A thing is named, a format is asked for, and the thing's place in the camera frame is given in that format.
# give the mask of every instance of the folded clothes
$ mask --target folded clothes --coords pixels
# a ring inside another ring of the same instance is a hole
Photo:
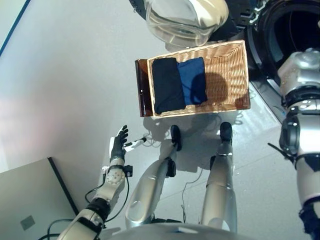
[[[207,101],[205,63],[202,57],[178,63],[184,102],[186,105]]]
[[[185,109],[184,92],[173,57],[156,59],[152,63],[154,110],[157,114]]]

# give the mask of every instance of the laundry basket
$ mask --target laundry basket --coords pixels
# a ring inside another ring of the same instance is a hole
[[[187,105],[185,109],[157,114],[152,74],[153,61],[176,58],[177,62],[184,62],[198,57],[204,60],[207,101],[199,105]],[[243,40],[205,45],[150,58],[147,60],[147,75],[153,117],[219,113],[250,108],[247,53]]]

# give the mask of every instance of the white floor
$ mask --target white floor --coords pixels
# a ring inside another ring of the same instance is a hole
[[[270,112],[260,95],[250,86],[251,109],[220,114],[202,114],[187,117],[144,119],[152,146],[138,148],[127,154],[134,166],[131,189],[146,167],[157,159],[161,142],[169,136],[170,125],[177,124],[182,132],[183,147],[177,153],[177,174],[167,178],[155,211],[157,218],[182,221],[182,190],[184,192],[187,223],[197,224],[209,176],[209,159],[219,144],[217,135],[221,122],[232,123],[233,155],[235,163],[234,189],[237,200],[238,232],[259,240],[308,239],[298,217],[300,209],[296,188],[296,172],[292,164],[267,146],[277,144],[281,125]],[[121,194],[119,205],[125,194]],[[109,228],[124,229],[124,212],[108,224]]]
[[[128,0],[33,0],[0,58],[0,145],[8,169],[54,157],[76,205],[108,163],[109,139],[128,124],[129,140],[148,145],[126,155],[133,165],[130,193],[157,160],[170,125],[180,127],[183,149],[177,174],[165,180],[155,212],[188,223],[201,216],[209,160],[222,121],[232,123],[238,232],[259,240],[303,240],[296,172],[267,146],[277,144],[281,125],[251,88],[251,109],[153,120],[139,117],[134,61],[166,53]],[[121,193],[115,214],[125,198]],[[108,224],[125,229],[124,212]]]

